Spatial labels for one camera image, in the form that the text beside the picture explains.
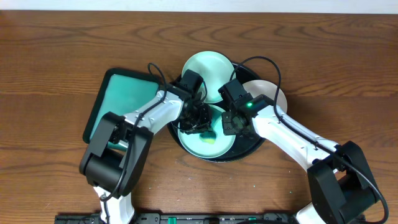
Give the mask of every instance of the black plate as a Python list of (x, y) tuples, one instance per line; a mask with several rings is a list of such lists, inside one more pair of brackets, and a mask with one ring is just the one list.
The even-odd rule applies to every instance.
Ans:
[[(260, 77), (255, 74), (250, 68), (247, 68), (246, 66), (242, 66), (236, 71), (236, 78), (239, 80), (240, 83), (246, 83), (251, 80), (258, 80)], [(226, 105), (224, 104), (223, 101), (218, 102), (218, 103), (212, 103), (211, 105), (219, 106), (220, 108), (223, 108), (224, 110), (228, 110)], [(173, 136), (174, 140), (180, 145), (180, 147), (184, 150), (186, 150), (182, 145), (181, 142), (178, 138), (178, 130), (176, 127), (172, 126), (171, 123), (167, 125), (167, 128), (170, 131), (170, 134)], [(216, 158), (201, 158), (197, 157), (206, 161), (210, 162), (231, 162), (235, 161), (237, 159), (242, 159), (251, 153), (253, 153), (258, 147), (261, 146), (261, 144), (265, 141), (266, 139), (255, 135), (252, 138), (246, 137), (246, 136), (236, 136), (235, 142), (232, 145), (231, 149), (229, 149), (225, 154), (218, 156)]]

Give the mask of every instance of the plate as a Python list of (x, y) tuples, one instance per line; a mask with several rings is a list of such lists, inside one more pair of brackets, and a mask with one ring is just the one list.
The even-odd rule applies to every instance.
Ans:
[(212, 134), (184, 134), (178, 130), (178, 138), (182, 146), (194, 156), (205, 159), (222, 156), (232, 147), (236, 138), (236, 136), (226, 136), (223, 133), (221, 113), (225, 110), (215, 105), (209, 105), (209, 107), (212, 116), (211, 127), (214, 130), (215, 138)]
[[(218, 89), (229, 82), (229, 78), (234, 71), (234, 67), (228, 58), (217, 52), (199, 52), (187, 60), (182, 69), (182, 76), (188, 69), (203, 77), (207, 87), (205, 103), (217, 103), (223, 100), (218, 93)], [(199, 91), (202, 92), (202, 96), (205, 95), (203, 84)]]
[[(257, 97), (260, 94), (264, 94), (273, 100), (275, 98), (277, 86), (272, 82), (265, 80), (252, 80), (243, 83), (243, 88), (248, 93), (250, 93), (253, 96), (253, 98)], [(287, 112), (286, 96), (281, 89), (279, 89), (277, 104), (285, 113)]]

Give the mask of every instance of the green object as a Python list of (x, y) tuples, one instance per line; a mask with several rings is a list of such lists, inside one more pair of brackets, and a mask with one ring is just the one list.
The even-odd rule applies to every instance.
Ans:
[[(159, 85), (151, 80), (153, 80), (151, 76), (141, 73), (118, 68), (108, 70), (91, 112), (83, 139), (87, 142), (87, 135), (90, 134), (91, 140), (100, 119), (107, 112), (124, 115), (139, 109), (152, 100)], [(108, 147), (126, 150), (120, 144), (108, 143)]]
[(168, 224), (177, 224), (177, 218), (175, 217), (169, 217), (169, 221), (167, 222)]
[(199, 134), (199, 138), (203, 142), (214, 144), (216, 142), (217, 134), (213, 130), (206, 131), (204, 133)]

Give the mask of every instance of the wooden table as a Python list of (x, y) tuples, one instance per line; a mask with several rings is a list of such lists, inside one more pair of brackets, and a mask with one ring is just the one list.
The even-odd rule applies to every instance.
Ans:
[[(274, 59), (288, 114), (316, 133), (359, 144), (398, 222), (398, 16), (163, 12), (0, 12), (0, 222), (52, 223), (99, 200), (79, 174), (81, 140), (105, 71), (168, 81), (200, 51)], [(249, 62), (276, 82), (272, 65)], [(132, 193), (140, 210), (262, 213), (311, 201), (305, 171), (270, 142), (237, 162), (202, 161), (167, 129)], [(366, 212), (382, 217), (380, 204)]]

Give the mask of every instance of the black base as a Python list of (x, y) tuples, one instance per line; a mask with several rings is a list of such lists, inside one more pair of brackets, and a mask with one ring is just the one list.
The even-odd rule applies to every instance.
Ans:
[[(238, 224), (247, 220), (259, 223), (296, 224), (295, 218), (286, 213), (266, 213), (263, 215), (159, 215), (143, 213), (134, 217), (130, 224)], [(100, 215), (57, 215), (54, 224), (104, 224)]]
[[(232, 63), (234, 67), (236, 67), (238, 64), (237, 63)], [(254, 73), (250, 68), (247, 68), (245, 66), (242, 66), (236, 71), (236, 79), (239, 80), (240, 83), (246, 83), (248, 81), (252, 80), (258, 80), (260, 77)], [(220, 108), (223, 108), (224, 110), (228, 111), (227, 106), (224, 104), (223, 101), (218, 102), (218, 103), (212, 103), (212, 105), (218, 106)], [(178, 143), (178, 145), (185, 150), (185, 148), (182, 146), (179, 138), (178, 138), (178, 130), (176, 127), (171, 125), (170, 123), (167, 125), (167, 128), (170, 131), (170, 134), (174, 138), (174, 140)], [(199, 159), (203, 159), (206, 161), (210, 162), (231, 162), (235, 161), (238, 159), (242, 159), (251, 153), (253, 153), (258, 147), (261, 146), (261, 144), (265, 141), (266, 139), (258, 136), (257, 134), (253, 136), (236, 136), (235, 142), (232, 145), (231, 149), (228, 150), (225, 154), (222, 156), (218, 156), (216, 158), (201, 158), (198, 157)]]

